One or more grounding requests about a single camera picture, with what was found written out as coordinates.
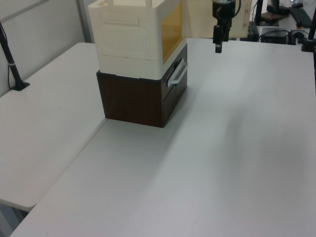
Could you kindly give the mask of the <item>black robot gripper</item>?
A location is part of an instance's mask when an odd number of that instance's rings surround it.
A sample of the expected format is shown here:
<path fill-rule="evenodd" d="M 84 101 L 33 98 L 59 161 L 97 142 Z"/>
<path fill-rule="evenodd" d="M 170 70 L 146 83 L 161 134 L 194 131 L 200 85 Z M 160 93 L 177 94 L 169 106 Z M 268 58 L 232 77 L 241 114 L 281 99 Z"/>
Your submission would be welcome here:
<path fill-rule="evenodd" d="M 213 43 L 215 52 L 222 52 L 222 42 L 229 40 L 229 32 L 232 19 L 236 16 L 235 0 L 213 0 L 212 16 L 217 20 L 217 25 L 213 29 Z"/>

